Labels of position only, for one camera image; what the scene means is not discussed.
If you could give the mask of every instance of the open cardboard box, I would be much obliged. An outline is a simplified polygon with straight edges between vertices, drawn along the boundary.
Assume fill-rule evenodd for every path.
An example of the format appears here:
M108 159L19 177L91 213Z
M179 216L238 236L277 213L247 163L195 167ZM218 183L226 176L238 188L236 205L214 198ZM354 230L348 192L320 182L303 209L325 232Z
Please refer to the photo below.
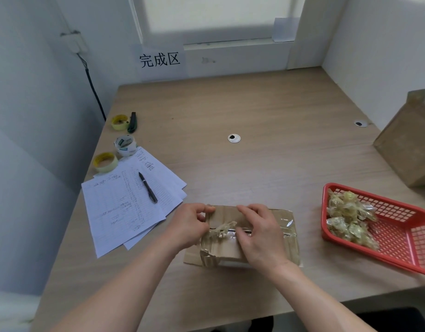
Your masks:
M271 211L282 228L288 259L300 265L297 231L293 213L280 209L271 209ZM232 221L237 223L235 227L241 227L248 233L251 232L252 225L235 206L215 206L215 212L206 215L206 222L209 223L210 228L217 228L224 223L231 223ZM249 266L233 229L230 229L223 238L213 239L208 234L204 235L197 245L186 250L183 262L204 267Z

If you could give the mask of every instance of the stack of paper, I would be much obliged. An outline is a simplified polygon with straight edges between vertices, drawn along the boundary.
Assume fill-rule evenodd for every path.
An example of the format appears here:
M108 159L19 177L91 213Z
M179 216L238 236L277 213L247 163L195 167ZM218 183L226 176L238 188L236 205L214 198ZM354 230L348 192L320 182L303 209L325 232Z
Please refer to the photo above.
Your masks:
M158 202L139 178L141 172ZM186 197L186 183L142 147L109 173L82 184L97 257L124 244L129 250Z

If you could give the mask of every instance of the black pen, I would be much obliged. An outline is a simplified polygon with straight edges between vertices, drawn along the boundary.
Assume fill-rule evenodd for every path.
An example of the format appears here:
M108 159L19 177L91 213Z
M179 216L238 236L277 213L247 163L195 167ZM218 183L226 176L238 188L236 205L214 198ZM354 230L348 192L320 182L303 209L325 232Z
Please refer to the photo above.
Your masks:
M146 182L145 178L143 177L143 175L141 173L138 173L140 179L142 180L143 184L145 185L146 189L148 190L148 195L150 197L150 199L153 201L153 203L155 204L157 202L157 198L153 192L153 190L151 190L151 188L149 187L148 183Z

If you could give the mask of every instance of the yellow tape roll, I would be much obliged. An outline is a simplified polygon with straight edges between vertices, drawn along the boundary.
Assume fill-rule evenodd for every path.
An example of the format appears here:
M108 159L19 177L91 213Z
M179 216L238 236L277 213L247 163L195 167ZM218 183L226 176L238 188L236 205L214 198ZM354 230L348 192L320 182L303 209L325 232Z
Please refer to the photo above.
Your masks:
M129 126L128 119L129 118L126 115L123 115L123 114L116 115L115 117L111 119L111 126L115 130L124 130L128 128Z
M111 161L107 166L100 166L104 161ZM94 158L92 164L98 172L110 172L114 170L119 163L119 160L113 153L101 153Z

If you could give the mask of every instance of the black cable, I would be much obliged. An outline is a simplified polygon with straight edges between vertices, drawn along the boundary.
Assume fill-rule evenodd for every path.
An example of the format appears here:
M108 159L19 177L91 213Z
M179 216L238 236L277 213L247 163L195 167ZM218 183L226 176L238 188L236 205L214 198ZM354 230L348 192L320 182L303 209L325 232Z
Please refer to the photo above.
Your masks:
M103 118L106 121L105 112L103 111L103 107L102 107L102 104L100 103L99 96L95 92L94 85L92 84L91 76L89 75L88 63L86 62L86 60L84 60L81 57L79 53L76 53L76 55L80 58L80 61L82 62L83 66L85 66L86 75L88 77L89 84L91 85L92 92L94 93L94 96L97 99L97 103L99 104L100 111L102 112Z

